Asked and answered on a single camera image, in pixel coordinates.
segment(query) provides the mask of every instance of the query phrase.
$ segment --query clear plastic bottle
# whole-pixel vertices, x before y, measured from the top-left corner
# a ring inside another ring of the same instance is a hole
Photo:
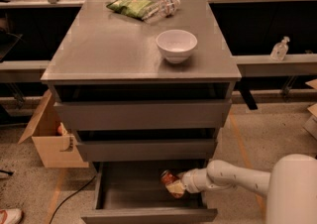
[[[157,22],[162,18],[174,15],[179,6],[179,0],[159,0],[145,8],[142,20],[146,23]]]
[[[277,43],[273,50],[271,51],[270,57],[277,61],[282,61],[288,51],[288,42],[290,41],[289,37],[283,37],[283,40],[280,43]]]

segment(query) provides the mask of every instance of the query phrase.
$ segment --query bowl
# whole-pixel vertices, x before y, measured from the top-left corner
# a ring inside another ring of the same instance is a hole
[[[158,49],[161,55],[171,63],[187,60],[197,46],[196,37],[183,30],[168,30],[157,37]]]

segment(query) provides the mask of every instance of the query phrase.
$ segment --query shoe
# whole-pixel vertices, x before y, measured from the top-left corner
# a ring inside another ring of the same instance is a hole
[[[20,209],[0,209],[0,224],[18,224],[22,215]]]

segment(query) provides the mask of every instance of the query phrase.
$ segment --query metal tabletop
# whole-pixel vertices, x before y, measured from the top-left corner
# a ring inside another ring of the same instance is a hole
[[[60,44],[43,82],[133,80],[237,80],[241,77],[206,0],[180,0],[172,17],[149,25],[116,14],[109,0],[86,0]],[[187,61],[170,64],[159,53],[157,36],[180,29],[194,34],[197,49]]]

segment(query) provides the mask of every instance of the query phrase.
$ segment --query brown cardboard box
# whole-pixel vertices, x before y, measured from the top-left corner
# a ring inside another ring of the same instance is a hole
[[[32,138],[46,168],[88,168],[76,147],[77,141],[71,134],[58,136],[60,124],[53,109],[53,96],[48,90],[34,112],[19,143]]]
[[[307,85],[317,90],[317,79],[306,82]],[[308,121],[304,124],[304,128],[309,132],[315,139],[317,139],[317,103],[308,108],[312,114]]]

